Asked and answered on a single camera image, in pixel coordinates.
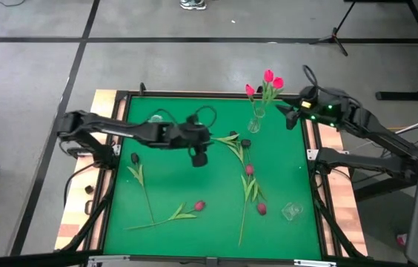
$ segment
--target pink tulip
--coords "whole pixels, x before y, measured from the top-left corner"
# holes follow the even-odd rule
[[[247,175],[252,175],[253,174],[253,165],[252,164],[248,164],[247,166],[245,166],[245,173]]]
[[[251,87],[251,85],[246,85],[245,92],[247,93],[248,96],[253,96],[253,94],[255,93],[255,90]]]
[[[194,210],[195,211],[202,211],[202,209],[206,206],[206,202],[200,200],[194,204]]]
[[[283,88],[283,79],[280,77],[276,77],[273,81],[273,86],[275,89],[282,89]]]
[[[267,206],[263,203],[260,203],[256,206],[256,210],[259,211],[260,215],[267,214]]]
[[[263,79],[264,79],[266,82],[271,82],[271,81],[273,81],[273,71],[271,71],[271,70],[266,70],[266,71],[265,71],[265,73],[264,73],[264,75],[263,75]]]

